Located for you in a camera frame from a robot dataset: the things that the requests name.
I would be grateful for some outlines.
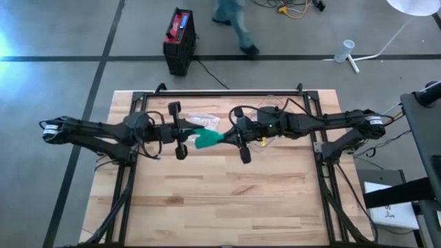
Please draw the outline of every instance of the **white lamp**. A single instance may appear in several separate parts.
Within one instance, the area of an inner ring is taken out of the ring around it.
[[[441,0],[387,0],[387,3],[396,10],[414,17],[426,17],[435,14],[441,6]],[[356,73],[359,72],[357,65],[354,61],[361,61],[366,59],[373,59],[380,56],[392,41],[404,30],[404,28],[411,22],[412,18],[407,20],[401,28],[392,36],[392,38],[384,45],[384,47],[377,53],[371,56],[365,56],[357,59],[353,59],[350,55],[348,57],[353,69]]]

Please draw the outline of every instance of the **wooden table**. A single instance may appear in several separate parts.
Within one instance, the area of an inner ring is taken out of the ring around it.
[[[318,92],[324,113],[340,112],[334,90]],[[119,123],[128,115],[131,98],[131,91],[114,93],[108,123]],[[172,121],[167,104],[180,101],[181,117],[212,114],[220,118],[217,130],[224,132],[231,127],[227,113],[234,106],[258,106],[264,98],[154,97],[148,100],[147,110],[164,113],[166,121]],[[280,102],[286,99],[277,98],[280,100],[268,97],[265,104],[282,105]],[[292,98],[303,105],[302,98]],[[302,112],[294,104],[289,108]],[[333,141],[345,131],[327,133]],[[277,138],[263,152],[252,152],[252,162],[247,165],[242,164],[238,149],[232,145],[200,150],[189,146],[184,161],[175,158],[175,147],[176,144],[165,145],[159,161],[139,156],[125,245],[329,244],[309,136],[294,141]],[[156,145],[147,148],[154,153]],[[343,155],[340,164],[363,201],[352,157]],[[116,172],[115,165],[103,166],[96,172],[81,241],[89,238],[87,231],[95,231],[109,213]],[[372,239],[369,221],[338,170],[336,177],[345,212]],[[338,222],[331,212],[339,237]],[[118,223],[117,219],[114,238],[119,232]]]

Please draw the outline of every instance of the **floor stripe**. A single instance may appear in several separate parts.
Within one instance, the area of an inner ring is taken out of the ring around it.
[[[352,55],[354,59],[370,54]],[[257,61],[320,61],[332,59],[333,55],[258,55]],[[199,61],[248,61],[245,55],[195,55]],[[385,54],[371,60],[441,60],[441,54]],[[3,62],[159,62],[162,55],[146,56],[4,56]]]
[[[85,104],[85,109],[82,116],[82,119],[85,121],[88,121],[90,119],[90,115],[92,114],[92,108],[95,102],[96,94],[98,92],[99,84],[101,82],[101,78],[104,73],[105,64],[107,62],[106,58],[109,56],[110,49],[112,48],[113,40],[116,34],[116,29],[118,28],[119,21],[121,20],[121,15],[123,12],[124,5],[125,5],[125,0],[120,0],[118,4],[118,8],[116,9],[112,26],[109,31],[109,35],[107,36],[107,41],[105,42],[103,55],[100,57],[100,63],[96,70],[95,77],[89,91],[88,100]],[[78,162],[80,151],[81,148],[76,145],[72,148],[72,152],[69,157],[68,166],[64,174],[63,182],[61,183],[61,189],[57,198],[57,202],[55,203],[55,208],[54,211],[52,212],[52,217],[50,219],[48,232],[46,233],[46,237],[43,243],[43,248],[52,248],[54,246],[54,241],[57,236],[61,217],[63,216],[66,200],[68,199],[69,189],[72,184],[72,179],[74,177],[76,164]]]
[[[438,25],[438,27],[441,29],[441,18],[440,15],[438,13],[432,14],[433,19],[436,22],[436,25]]]
[[[99,62],[102,56],[0,56],[3,62]]]

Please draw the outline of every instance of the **jeans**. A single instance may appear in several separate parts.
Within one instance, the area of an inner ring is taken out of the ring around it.
[[[245,27],[244,6],[245,0],[215,0],[213,19],[230,21],[239,37],[239,46],[249,48],[254,42]]]

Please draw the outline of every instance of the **green cloth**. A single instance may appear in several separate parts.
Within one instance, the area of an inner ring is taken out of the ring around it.
[[[196,146],[196,149],[211,147],[224,138],[223,134],[219,134],[218,132],[205,128],[194,130],[194,134],[199,135],[199,137],[194,141],[194,146]]]

